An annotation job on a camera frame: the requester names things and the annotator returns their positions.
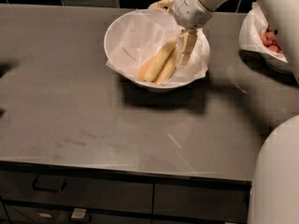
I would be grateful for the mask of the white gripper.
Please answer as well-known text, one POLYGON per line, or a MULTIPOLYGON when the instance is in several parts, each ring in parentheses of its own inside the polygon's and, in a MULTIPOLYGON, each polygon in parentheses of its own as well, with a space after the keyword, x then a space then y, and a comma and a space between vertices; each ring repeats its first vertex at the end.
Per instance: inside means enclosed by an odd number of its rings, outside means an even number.
POLYGON ((191 58, 197 41, 197 31, 212 17, 212 12, 199 0, 160 0, 152 3, 149 9, 162 9, 173 14, 177 24, 185 29, 178 35, 178 66, 185 66, 191 58))

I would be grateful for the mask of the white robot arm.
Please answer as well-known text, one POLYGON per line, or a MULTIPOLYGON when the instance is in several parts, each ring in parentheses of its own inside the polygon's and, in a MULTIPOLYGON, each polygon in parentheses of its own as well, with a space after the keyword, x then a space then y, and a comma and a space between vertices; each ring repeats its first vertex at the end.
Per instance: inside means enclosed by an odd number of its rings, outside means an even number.
MULTIPOLYGON (((187 30, 201 28, 228 0, 160 0, 187 30)), ((299 0, 255 0, 239 33, 246 56, 261 57, 271 69, 299 77, 299 0)), ((249 196, 248 224, 299 224, 299 100, 282 85, 262 89, 277 125, 256 159, 249 196)))

